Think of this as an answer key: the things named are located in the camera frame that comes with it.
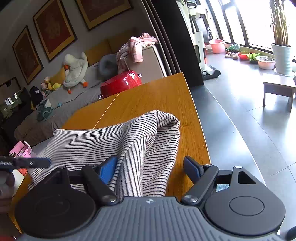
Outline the grey striped knit sweater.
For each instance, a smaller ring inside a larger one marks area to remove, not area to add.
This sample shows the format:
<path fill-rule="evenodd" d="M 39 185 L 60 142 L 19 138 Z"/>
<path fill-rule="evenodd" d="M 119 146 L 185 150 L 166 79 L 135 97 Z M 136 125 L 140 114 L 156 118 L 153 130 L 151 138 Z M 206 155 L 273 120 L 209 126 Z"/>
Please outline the grey striped knit sweater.
<path fill-rule="evenodd" d="M 29 169 L 32 190 L 60 166 L 69 171 L 118 158 L 107 182 L 119 198 L 165 196 L 180 140 L 180 121 L 171 113 L 153 110 L 125 123 L 93 130 L 55 130 L 38 155 L 51 159 L 48 168 Z"/>

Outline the pink clothes pile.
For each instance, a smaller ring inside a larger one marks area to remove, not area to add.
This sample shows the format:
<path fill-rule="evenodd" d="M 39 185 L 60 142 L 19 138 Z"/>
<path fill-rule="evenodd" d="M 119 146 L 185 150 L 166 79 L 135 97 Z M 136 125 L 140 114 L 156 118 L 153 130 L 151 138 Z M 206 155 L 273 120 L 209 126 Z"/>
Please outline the pink clothes pile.
<path fill-rule="evenodd" d="M 155 44 L 158 44 L 157 38 L 149 33 L 142 33 L 139 37 L 132 36 L 127 43 L 121 46 L 116 55 L 117 73 L 120 74 L 127 71 L 125 59 L 128 56 L 131 56 L 134 63 L 143 62 L 142 49 Z"/>

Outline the pink storage box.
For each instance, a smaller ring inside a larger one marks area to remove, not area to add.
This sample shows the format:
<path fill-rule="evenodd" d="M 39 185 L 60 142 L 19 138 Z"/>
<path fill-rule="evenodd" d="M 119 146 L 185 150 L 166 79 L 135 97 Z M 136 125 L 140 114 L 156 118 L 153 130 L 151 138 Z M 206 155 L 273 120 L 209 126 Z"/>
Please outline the pink storage box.
<path fill-rule="evenodd" d="M 32 148 L 26 141 L 19 141 L 10 151 L 10 156 L 30 158 L 31 152 L 32 152 Z"/>

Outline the green dinosaur plush toy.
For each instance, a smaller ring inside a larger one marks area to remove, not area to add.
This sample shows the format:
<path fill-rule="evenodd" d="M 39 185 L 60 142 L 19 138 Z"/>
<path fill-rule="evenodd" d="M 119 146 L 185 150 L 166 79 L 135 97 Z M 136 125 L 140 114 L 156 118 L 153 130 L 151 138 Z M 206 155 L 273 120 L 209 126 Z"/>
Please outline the green dinosaur plush toy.
<path fill-rule="evenodd" d="M 37 121 L 46 121 L 53 110 L 51 102 L 48 99 L 42 100 L 38 107 Z"/>

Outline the yellow plush toy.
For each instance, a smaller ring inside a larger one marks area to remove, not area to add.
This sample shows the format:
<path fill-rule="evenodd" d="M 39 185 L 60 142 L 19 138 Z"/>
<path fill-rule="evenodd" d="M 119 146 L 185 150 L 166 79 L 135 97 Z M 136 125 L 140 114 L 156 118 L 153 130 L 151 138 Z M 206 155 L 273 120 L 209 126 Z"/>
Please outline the yellow plush toy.
<path fill-rule="evenodd" d="M 41 83 L 41 90 L 47 95 L 47 94 L 50 94 L 51 92 L 57 90 L 58 88 L 61 87 L 61 84 L 59 83 L 54 83 L 52 84 L 50 82 L 50 78 L 49 77 L 46 77 L 44 79 L 44 82 Z"/>

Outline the red round stool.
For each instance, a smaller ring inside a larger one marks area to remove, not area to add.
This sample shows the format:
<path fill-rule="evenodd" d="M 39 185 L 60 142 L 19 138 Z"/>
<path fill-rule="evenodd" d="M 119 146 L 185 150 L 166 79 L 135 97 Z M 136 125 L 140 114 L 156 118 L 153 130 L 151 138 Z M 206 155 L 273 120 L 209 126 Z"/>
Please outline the red round stool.
<path fill-rule="evenodd" d="M 140 77 L 141 75 L 134 71 L 125 71 L 110 78 L 100 85 L 101 93 L 98 96 L 98 100 L 142 85 Z"/>

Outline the white upright vacuum cleaner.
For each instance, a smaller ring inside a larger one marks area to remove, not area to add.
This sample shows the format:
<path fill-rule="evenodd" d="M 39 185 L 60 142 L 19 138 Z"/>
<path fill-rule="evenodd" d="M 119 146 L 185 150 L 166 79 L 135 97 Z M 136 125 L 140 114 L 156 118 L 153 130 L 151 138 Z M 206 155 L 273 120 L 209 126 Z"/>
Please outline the white upright vacuum cleaner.
<path fill-rule="evenodd" d="M 206 58 L 206 46 L 204 42 L 204 34 L 199 30 L 197 25 L 197 19 L 200 18 L 201 13 L 197 12 L 198 5 L 192 1 L 186 2 L 186 7 L 188 9 L 189 20 L 192 25 L 192 38 L 197 59 L 199 62 L 201 74 L 203 80 L 209 80 L 217 78 L 221 72 L 213 66 L 207 64 Z"/>

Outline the grey neck pillow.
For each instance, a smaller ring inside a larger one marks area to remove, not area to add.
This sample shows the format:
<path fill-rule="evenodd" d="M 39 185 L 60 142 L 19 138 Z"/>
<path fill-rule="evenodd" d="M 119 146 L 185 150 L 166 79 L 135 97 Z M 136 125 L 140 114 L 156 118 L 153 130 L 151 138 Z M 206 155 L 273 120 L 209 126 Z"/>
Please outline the grey neck pillow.
<path fill-rule="evenodd" d="M 107 54 L 101 58 L 98 63 L 99 76 L 103 81 L 117 75 L 116 54 Z"/>

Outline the white goose plush toy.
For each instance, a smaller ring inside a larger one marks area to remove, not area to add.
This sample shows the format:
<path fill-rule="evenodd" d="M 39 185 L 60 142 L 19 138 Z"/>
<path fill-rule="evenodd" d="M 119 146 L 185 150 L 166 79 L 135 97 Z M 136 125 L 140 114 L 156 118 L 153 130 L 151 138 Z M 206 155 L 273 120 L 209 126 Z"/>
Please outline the white goose plush toy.
<path fill-rule="evenodd" d="M 71 88 L 75 87 L 79 83 L 82 84 L 83 88 L 88 87 L 88 82 L 84 79 L 88 68 L 88 60 L 84 52 L 81 53 L 80 58 L 76 58 L 71 54 L 66 54 L 63 64 L 64 67 L 68 67 L 65 70 L 66 78 L 63 85 L 69 94 L 72 93 Z"/>

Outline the grey covered sofa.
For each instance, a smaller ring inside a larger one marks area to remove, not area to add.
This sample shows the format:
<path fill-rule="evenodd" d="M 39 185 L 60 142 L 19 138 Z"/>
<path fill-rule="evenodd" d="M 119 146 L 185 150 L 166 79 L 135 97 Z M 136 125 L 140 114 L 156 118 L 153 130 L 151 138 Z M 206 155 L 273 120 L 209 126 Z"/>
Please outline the grey covered sofa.
<path fill-rule="evenodd" d="M 25 140 L 31 146 L 35 146 L 51 138 L 53 131 L 62 128 L 63 124 L 75 111 L 98 101 L 98 96 L 101 93 L 100 85 L 103 82 L 102 74 L 99 72 L 101 59 L 108 54 L 116 54 L 121 46 L 136 33 L 136 28 L 130 28 L 115 36 L 106 38 L 86 50 L 88 68 L 84 79 L 88 82 L 88 87 L 78 84 L 72 88 L 71 94 L 67 92 L 65 87 L 59 87 L 50 93 L 46 97 L 53 108 L 49 118 L 38 121 L 38 111 L 33 111 L 15 128 L 15 139 L 17 141 Z"/>

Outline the small wooden stool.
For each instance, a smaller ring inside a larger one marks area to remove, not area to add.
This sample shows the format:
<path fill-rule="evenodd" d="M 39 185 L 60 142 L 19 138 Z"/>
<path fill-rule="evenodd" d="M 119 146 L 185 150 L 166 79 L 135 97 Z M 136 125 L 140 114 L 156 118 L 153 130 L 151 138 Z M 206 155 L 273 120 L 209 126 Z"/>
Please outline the small wooden stool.
<path fill-rule="evenodd" d="M 292 77 L 286 77 L 275 74 L 263 74 L 263 108 L 265 108 L 266 94 L 275 94 L 288 97 L 288 111 L 292 111 L 293 97 L 295 94 L 295 80 Z"/>

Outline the red bowl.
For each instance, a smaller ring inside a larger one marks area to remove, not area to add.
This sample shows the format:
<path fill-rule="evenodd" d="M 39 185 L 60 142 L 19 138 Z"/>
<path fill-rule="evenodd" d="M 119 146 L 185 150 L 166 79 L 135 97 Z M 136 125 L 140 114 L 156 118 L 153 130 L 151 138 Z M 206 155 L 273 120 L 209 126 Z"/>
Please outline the red bowl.
<path fill-rule="evenodd" d="M 249 58 L 248 58 L 249 52 L 248 51 L 240 51 L 237 53 L 237 55 L 240 60 L 249 60 Z"/>

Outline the pink bowl with lid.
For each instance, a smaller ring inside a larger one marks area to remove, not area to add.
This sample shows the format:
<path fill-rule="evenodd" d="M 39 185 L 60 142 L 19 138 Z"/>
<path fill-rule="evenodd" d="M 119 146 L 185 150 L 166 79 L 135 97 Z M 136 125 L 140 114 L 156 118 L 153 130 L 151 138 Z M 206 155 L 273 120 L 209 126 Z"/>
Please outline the pink bowl with lid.
<path fill-rule="evenodd" d="M 273 70 L 275 68 L 275 59 L 269 56 L 256 57 L 259 68 L 264 70 Z"/>

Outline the pink plastic basin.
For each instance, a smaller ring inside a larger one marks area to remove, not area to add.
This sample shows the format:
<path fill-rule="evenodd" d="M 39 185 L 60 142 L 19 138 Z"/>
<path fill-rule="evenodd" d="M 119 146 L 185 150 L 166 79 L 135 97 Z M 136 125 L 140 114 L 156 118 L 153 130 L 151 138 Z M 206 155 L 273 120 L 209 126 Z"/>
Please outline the pink plastic basin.
<path fill-rule="evenodd" d="M 223 40 L 210 40 L 209 44 L 211 45 L 212 51 L 214 54 L 225 53 L 225 42 Z"/>

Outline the dark curtain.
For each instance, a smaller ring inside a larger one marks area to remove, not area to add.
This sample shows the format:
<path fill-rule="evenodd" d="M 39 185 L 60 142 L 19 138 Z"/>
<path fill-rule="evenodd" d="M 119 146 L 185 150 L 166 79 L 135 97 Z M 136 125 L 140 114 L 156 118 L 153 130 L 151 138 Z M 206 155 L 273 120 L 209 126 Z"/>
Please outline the dark curtain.
<path fill-rule="evenodd" d="M 176 1 L 142 1 L 168 75 L 183 73 L 189 87 L 204 84 L 198 58 Z"/>

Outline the potted bamboo palm plant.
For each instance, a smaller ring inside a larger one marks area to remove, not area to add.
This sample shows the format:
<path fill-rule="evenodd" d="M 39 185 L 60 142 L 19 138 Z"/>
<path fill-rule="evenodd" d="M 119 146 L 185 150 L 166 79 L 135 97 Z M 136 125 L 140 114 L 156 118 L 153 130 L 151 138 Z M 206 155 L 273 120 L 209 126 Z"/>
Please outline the potted bamboo palm plant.
<path fill-rule="evenodd" d="M 288 41 L 287 20 L 285 17 L 284 1 L 270 0 L 271 29 L 274 43 L 271 44 L 275 56 L 276 72 L 292 76 L 292 48 Z"/>

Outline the red framed wall picture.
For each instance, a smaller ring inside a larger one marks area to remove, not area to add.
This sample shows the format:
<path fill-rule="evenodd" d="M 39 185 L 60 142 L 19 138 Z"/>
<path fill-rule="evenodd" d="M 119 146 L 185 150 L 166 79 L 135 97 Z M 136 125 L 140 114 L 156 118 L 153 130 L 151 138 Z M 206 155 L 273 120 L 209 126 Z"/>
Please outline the red framed wall picture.
<path fill-rule="evenodd" d="M 49 62 L 77 40 L 62 1 L 47 1 L 35 13 L 33 22 Z"/>
<path fill-rule="evenodd" d="M 37 53 L 28 26 L 24 27 L 12 48 L 25 82 L 29 85 L 44 69 L 44 66 Z"/>
<path fill-rule="evenodd" d="M 76 0 L 75 3 L 89 31 L 132 9 L 128 0 Z"/>

